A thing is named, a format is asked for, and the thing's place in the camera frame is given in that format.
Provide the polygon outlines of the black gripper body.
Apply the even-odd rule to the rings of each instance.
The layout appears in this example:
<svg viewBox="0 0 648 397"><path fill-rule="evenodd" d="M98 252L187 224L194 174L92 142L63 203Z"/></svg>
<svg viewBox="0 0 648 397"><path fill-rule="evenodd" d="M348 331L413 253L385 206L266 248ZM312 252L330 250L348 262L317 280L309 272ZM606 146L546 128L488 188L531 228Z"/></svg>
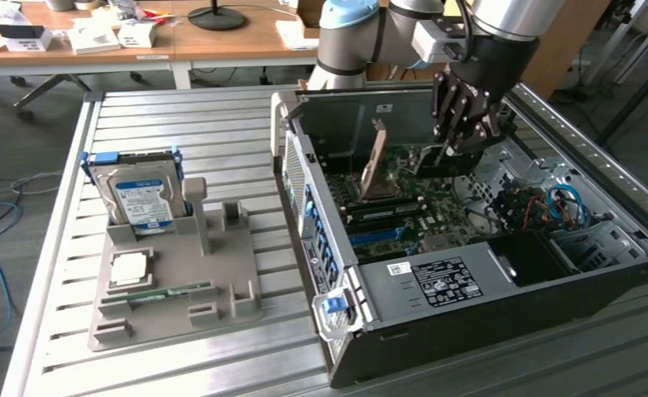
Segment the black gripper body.
<svg viewBox="0 0 648 397"><path fill-rule="evenodd" d="M496 103L517 84L540 39L513 41L495 35L475 35L471 59L451 65L451 76Z"/></svg>

